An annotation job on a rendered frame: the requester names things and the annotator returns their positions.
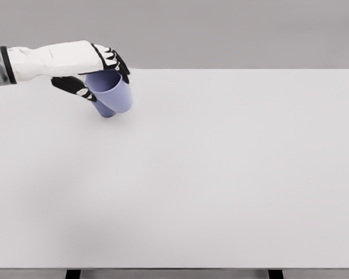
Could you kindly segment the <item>periwinkle blue plastic cup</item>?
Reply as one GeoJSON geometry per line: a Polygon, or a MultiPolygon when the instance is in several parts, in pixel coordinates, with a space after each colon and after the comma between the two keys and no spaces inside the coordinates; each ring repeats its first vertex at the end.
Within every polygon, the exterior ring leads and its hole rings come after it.
{"type": "Polygon", "coordinates": [[[106,105],[104,105],[99,100],[97,100],[96,102],[91,102],[91,103],[102,117],[110,118],[116,114],[116,112],[114,110],[108,108],[106,105]]]}
{"type": "Polygon", "coordinates": [[[116,113],[127,112],[132,107],[130,86],[117,70],[102,70],[87,74],[86,86],[97,100],[116,113]]]}

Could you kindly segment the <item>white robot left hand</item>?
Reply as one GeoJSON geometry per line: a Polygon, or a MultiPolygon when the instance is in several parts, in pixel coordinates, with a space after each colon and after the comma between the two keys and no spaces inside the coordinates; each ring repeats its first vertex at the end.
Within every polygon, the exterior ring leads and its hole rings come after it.
{"type": "Polygon", "coordinates": [[[82,40],[50,45],[49,52],[45,74],[55,88],[67,93],[96,102],[95,95],[77,77],[102,70],[116,70],[126,84],[130,83],[129,68],[111,47],[82,40]]]}

